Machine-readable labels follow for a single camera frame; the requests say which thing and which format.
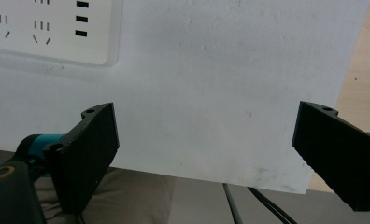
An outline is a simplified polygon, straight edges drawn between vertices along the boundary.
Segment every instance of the beige trousers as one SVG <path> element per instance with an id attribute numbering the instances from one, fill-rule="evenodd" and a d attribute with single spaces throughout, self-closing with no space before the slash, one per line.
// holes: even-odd
<path id="1" fill-rule="evenodd" d="M 3 154 L 7 152 L 0 151 L 0 163 L 7 159 Z M 35 186 L 48 224 L 79 223 L 76 217 L 62 214 L 50 178 L 39 178 Z M 167 223 L 174 186 L 174 177 L 109 168 L 83 219 L 86 224 Z"/>

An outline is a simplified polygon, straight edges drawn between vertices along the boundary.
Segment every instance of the power outlet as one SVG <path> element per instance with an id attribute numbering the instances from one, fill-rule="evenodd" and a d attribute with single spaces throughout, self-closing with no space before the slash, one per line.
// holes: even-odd
<path id="1" fill-rule="evenodd" d="M 0 49 L 113 64 L 121 5 L 122 0 L 0 0 Z"/>

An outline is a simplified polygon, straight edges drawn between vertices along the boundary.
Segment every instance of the usb port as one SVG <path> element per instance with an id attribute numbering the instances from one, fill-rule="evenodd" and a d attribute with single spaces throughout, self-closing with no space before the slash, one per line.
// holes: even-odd
<path id="1" fill-rule="evenodd" d="M 89 20 L 89 18 L 87 18 L 87 17 L 77 16 L 77 21 L 88 22 L 88 20 Z"/>
<path id="2" fill-rule="evenodd" d="M 75 35 L 80 35 L 80 36 L 87 36 L 87 32 L 86 31 L 75 31 Z"/>
<path id="3" fill-rule="evenodd" d="M 77 1 L 77 7 L 89 7 L 88 2 Z"/>

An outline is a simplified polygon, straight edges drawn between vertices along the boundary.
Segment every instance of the white power strip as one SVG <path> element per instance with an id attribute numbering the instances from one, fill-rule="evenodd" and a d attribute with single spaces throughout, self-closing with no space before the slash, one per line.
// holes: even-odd
<path id="1" fill-rule="evenodd" d="M 113 64 L 121 5 L 122 0 L 0 0 L 0 49 Z"/>

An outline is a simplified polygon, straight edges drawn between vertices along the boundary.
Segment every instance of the gray floor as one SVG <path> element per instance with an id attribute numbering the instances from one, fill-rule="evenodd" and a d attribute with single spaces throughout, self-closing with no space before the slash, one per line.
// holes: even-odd
<path id="1" fill-rule="evenodd" d="M 244 223 L 281 223 L 243 187 L 230 186 Z M 333 193 L 306 195 L 260 190 L 298 223 L 370 224 L 370 212 L 354 213 Z M 234 223 L 221 184 L 178 178 L 170 224 Z"/>

